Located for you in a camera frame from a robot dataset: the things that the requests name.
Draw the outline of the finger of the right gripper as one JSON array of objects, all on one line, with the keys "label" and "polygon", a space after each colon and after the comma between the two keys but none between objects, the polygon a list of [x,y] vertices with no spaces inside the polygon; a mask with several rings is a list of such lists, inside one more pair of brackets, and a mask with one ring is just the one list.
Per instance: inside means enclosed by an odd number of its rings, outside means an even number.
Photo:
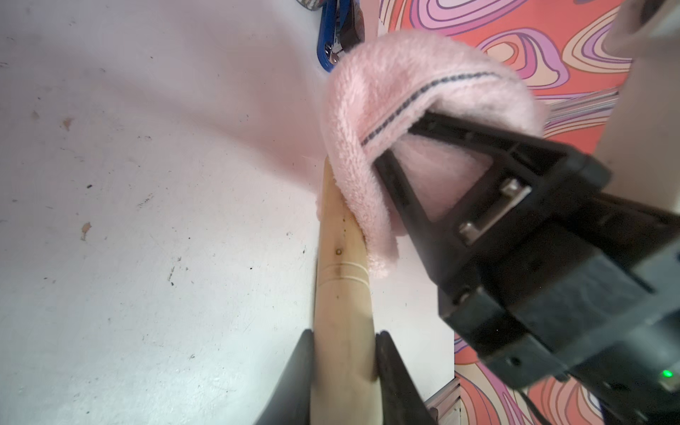
[{"label": "finger of the right gripper", "polygon": [[425,113],[408,132],[486,155],[514,175],[571,174],[570,147],[534,136],[437,113]]},{"label": "finger of the right gripper", "polygon": [[468,249],[453,226],[462,223],[467,207],[455,205],[444,218],[431,221],[392,151],[384,152],[374,166],[430,280],[455,281]]}]

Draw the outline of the blue stapler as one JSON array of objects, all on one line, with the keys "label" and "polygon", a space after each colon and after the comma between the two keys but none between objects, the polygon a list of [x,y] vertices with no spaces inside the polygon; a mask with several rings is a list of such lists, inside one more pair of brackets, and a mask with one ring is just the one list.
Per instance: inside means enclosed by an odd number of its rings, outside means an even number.
[{"label": "blue stapler", "polygon": [[322,17],[317,39],[317,58],[330,73],[339,60],[366,40],[361,2],[322,1]]}]

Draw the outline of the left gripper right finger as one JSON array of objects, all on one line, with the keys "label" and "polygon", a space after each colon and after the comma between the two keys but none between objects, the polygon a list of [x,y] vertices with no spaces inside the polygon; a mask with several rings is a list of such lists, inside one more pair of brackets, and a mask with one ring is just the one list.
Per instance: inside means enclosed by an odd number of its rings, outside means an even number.
[{"label": "left gripper right finger", "polygon": [[375,361],[382,393],[384,425],[436,425],[387,331],[375,337]]}]

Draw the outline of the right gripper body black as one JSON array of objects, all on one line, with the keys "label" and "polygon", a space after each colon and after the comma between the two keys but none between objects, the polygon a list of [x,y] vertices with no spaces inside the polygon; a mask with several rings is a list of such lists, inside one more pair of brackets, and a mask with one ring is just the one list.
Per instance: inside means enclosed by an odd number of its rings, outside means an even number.
[{"label": "right gripper body black", "polygon": [[627,423],[679,421],[679,218],[604,166],[516,143],[437,232],[443,319],[514,388],[575,377]]}]

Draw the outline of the cup of coloured pencils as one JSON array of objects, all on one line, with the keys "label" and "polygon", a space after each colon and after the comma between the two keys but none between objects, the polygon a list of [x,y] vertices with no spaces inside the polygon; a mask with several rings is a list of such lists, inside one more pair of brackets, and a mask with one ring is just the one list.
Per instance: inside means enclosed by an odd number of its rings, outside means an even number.
[{"label": "cup of coloured pencils", "polygon": [[309,11],[317,11],[326,4],[326,0],[297,0],[297,2]]}]

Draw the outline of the wooden handle sickle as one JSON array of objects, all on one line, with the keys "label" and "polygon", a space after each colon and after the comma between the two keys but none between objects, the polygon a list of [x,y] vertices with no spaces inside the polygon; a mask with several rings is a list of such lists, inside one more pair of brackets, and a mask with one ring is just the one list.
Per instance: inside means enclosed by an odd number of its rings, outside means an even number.
[{"label": "wooden handle sickle", "polygon": [[324,165],[313,315],[313,424],[380,424],[382,393],[363,233]]}]

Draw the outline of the pink terry rag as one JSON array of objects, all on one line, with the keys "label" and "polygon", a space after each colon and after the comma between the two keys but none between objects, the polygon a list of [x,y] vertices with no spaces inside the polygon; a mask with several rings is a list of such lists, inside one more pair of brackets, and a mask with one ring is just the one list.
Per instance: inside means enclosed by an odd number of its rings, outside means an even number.
[{"label": "pink terry rag", "polygon": [[410,133],[433,112],[540,137],[547,106],[520,76],[478,49],[429,32],[361,44],[329,76],[322,127],[338,188],[361,226],[368,271],[384,278],[405,231],[375,171],[392,152],[428,218],[443,218],[490,168],[488,156]]}]

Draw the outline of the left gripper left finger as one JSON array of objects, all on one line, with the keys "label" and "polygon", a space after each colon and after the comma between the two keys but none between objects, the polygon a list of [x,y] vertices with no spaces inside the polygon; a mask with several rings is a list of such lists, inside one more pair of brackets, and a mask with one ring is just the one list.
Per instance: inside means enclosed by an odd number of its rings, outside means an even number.
[{"label": "left gripper left finger", "polygon": [[302,332],[257,425],[309,425],[315,351],[313,331]]}]

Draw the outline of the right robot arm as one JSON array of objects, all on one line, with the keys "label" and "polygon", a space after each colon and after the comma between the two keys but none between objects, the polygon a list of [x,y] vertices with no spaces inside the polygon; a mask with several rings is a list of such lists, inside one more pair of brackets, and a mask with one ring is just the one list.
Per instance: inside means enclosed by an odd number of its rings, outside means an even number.
[{"label": "right robot arm", "polygon": [[441,319],[506,386],[574,378],[607,424],[676,424],[678,2],[624,2],[604,45],[633,63],[593,154],[427,113],[411,135],[492,159],[439,221],[393,151],[375,168]]}]

